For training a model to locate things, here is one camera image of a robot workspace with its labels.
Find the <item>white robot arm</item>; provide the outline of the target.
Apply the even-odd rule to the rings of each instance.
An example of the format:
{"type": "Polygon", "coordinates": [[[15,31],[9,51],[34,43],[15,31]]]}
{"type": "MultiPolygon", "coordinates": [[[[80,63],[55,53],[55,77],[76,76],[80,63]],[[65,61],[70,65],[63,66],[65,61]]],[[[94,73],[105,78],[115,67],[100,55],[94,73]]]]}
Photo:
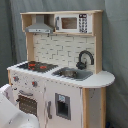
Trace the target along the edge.
{"type": "Polygon", "coordinates": [[[0,87],[0,128],[40,128],[33,114],[26,114],[15,106],[12,87],[0,87]]]}

